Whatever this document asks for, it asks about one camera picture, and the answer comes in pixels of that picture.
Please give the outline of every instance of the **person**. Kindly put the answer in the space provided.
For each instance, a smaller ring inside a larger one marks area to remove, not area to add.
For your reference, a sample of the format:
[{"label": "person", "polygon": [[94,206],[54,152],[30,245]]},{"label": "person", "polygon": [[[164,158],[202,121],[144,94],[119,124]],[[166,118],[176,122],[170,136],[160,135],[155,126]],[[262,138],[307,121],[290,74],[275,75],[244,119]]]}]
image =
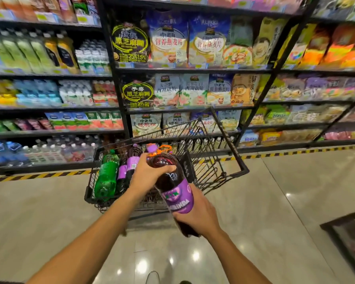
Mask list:
[{"label": "person", "polygon": [[[126,228],[134,207],[153,188],[159,176],[176,169],[174,165],[152,168],[146,163],[146,157],[147,153],[141,155],[127,191],[85,232],[51,258],[27,284],[91,284],[95,280],[118,236]],[[216,210],[202,191],[193,184],[190,186],[193,208],[187,214],[174,212],[175,219],[190,225],[208,240],[230,284],[270,283],[221,229]]]}]

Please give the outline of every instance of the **left arm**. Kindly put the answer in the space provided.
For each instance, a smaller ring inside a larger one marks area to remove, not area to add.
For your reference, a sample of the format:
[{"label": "left arm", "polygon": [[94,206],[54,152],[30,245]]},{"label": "left arm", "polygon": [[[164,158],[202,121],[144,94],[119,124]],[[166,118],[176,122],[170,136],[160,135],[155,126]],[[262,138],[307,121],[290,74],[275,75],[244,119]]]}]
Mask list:
[{"label": "left arm", "polygon": [[95,280],[129,216],[163,173],[174,165],[152,168],[142,154],[128,190],[85,232],[47,262],[27,284],[90,284]]}]

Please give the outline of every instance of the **tile floor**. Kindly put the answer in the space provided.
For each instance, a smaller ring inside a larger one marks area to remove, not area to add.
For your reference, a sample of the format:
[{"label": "tile floor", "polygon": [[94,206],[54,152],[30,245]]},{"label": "tile floor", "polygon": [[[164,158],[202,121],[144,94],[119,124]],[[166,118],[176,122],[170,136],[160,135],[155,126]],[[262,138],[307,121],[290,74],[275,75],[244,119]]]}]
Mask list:
[{"label": "tile floor", "polygon": [[[235,161],[223,163],[235,172]],[[250,173],[207,196],[221,226],[274,284],[354,284],[319,224],[355,211],[355,151],[246,160]],[[84,202],[87,175],[0,182],[0,280],[26,281],[99,216]],[[205,239],[186,239],[171,216],[133,220],[95,284],[227,283]]]}]

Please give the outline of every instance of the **shelving unit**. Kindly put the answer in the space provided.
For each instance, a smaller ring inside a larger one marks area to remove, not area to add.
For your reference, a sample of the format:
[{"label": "shelving unit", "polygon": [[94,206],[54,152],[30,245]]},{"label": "shelving unit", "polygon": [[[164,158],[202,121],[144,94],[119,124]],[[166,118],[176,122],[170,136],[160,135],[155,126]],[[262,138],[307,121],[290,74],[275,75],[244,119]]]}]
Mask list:
[{"label": "shelving unit", "polygon": [[[147,110],[128,110],[121,98],[121,87],[120,80],[122,75],[132,75],[132,74],[156,74],[156,73],[165,73],[165,74],[183,74],[183,73],[203,73],[203,74],[213,74],[213,73],[237,73],[237,74],[269,74],[269,80],[267,81],[264,90],[261,92],[260,97],[257,101],[254,102],[253,106],[243,106],[243,107],[215,107],[215,111],[222,110],[244,110],[250,109],[251,114],[248,119],[239,125],[238,132],[229,132],[229,135],[235,136],[236,140],[234,145],[237,147],[245,131],[248,129],[308,129],[308,128],[320,128],[322,132],[313,140],[305,143],[286,143],[278,144],[272,146],[257,146],[257,147],[247,147],[247,148],[238,148],[239,153],[249,153],[249,152],[259,152],[259,151],[273,151],[273,150],[283,150],[283,149],[294,149],[294,148],[312,148],[312,147],[323,147],[323,146],[334,146],[334,145],[352,145],[355,144],[355,140],[344,140],[344,141],[335,141],[335,140],[321,140],[322,135],[324,135],[333,125],[338,124],[339,121],[355,107],[355,100],[310,100],[310,101],[268,101],[264,102],[265,96],[268,93],[268,90],[272,86],[274,80],[278,75],[289,74],[289,75],[298,75],[302,73],[317,73],[321,76],[346,76],[346,77],[355,77],[355,71],[323,71],[323,70],[288,70],[283,69],[283,65],[287,60],[291,50],[293,49],[295,43],[300,37],[301,32],[308,23],[341,23],[339,20],[328,20],[324,18],[313,17],[313,12],[320,0],[312,0],[310,4],[307,4],[303,9],[295,14],[285,14],[281,12],[258,12],[248,9],[239,9],[239,8],[228,8],[220,6],[210,6],[203,4],[196,4],[192,2],[167,2],[162,0],[97,0],[98,4],[98,13],[101,19],[102,27],[98,26],[88,26],[80,24],[54,24],[54,23],[29,23],[29,22],[14,22],[14,21],[1,21],[0,28],[26,28],[26,29],[43,29],[43,30],[68,30],[76,31],[80,34],[89,34],[89,33],[102,33],[106,43],[106,48],[108,50],[110,66],[112,69],[111,76],[97,76],[97,75],[14,75],[14,74],[0,74],[0,79],[19,79],[19,80],[34,80],[34,79],[50,79],[50,80],[102,80],[102,81],[114,81],[116,85],[116,93],[118,97],[119,107],[59,107],[59,108],[14,108],[6,109],[0,108],[0,114],[32,114],[37,112],[52,112],[52,111],[119,111],[123,120],[124,130],[92,130],[92,131],[82,131],[82,134],[114,134],[122,133],[125,138],[131,138],[131,115],[134,114],[160,114],[160,113],[176,113],[176,112],[197,112],[201,111],[203,107],[193,107],[193,108],[173,108],[173,109],[147,109]],[[239,15],[239,16],[251,16],[251,17],[270,17],[270,18],[284,18],[287,20],[287,24],[279,38],[279,45],[276,45],[271,56],[277,56],[279,49],[282,45],[281,40],[286,39],[289,33],[289,29],[298,24],[297,29],[293,33],[288,42],[286,49],[281,55],[280,59],[275,63],[274,60],[270,60],[269,65],[265,69],[252,69],[252,68],[240,68],[240,69],[226,69],[226,68],[207,68],[207,69],[198,69],[198,68],[152,68],[152,67],[143,67],[143,68],[119,68],[115,65],[113,50],[112,50],[112,41],[111,41],[111,26],[109,24],[107,9],[115,6],[126,6],[126,7],[142,7],[145,9],[174,9],[182,10],[188,12],[208,12],[214,14],[227,14],[227,15]],[[333,122],[331,123],[294,123],[294,124],[282,124],[282,125],[258,125],[250,126],[251,120],[256,114],[260,106],[264,105],[347,105],[348,108]],[[348,123],[339,123],[340,125],[347,126]],[[62,135],[68,134],[69,132],[60,132],[60,131],[45,131],[38,132],[34,131],[32,133],[9,133],[9,134],[0,134],[0,138],[8,137],[40,137],[46,135]],[[212,137],[218,137],[220,135],[212,134]],[[160,137],[157,139],[149,141],[172,141],[176,140],[169,139],[167,137]],[[217,154],[228,153],[229,150],[223,149],[216,151]],[[51,171],[51,170],[64,170],[64,169],[74,169],[74,168],[88,168],[90,163],[63,163],[58,165],[43,165],[43,166],[33,166],[33,167],[19,167],[19,168],[0,168],[0,174],[11,174],[11,173],[25,173],[25,172],[42,172],[42,171]]]}]

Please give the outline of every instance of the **purple bottle cap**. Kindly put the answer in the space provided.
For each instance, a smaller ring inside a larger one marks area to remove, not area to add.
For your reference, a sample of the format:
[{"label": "purple bottle cap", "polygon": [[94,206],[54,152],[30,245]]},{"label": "purple bottle cap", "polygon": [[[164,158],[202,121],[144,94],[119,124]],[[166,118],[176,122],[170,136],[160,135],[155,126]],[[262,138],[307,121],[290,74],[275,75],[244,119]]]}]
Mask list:
[{"label": "purple bottle cap", "polygon": [[147,152],[148,153],[153,153],[153,152],[156,152],[158,150],[158,146],[155,144],[155,143],[150,143],[148,146],[147,146]]}]

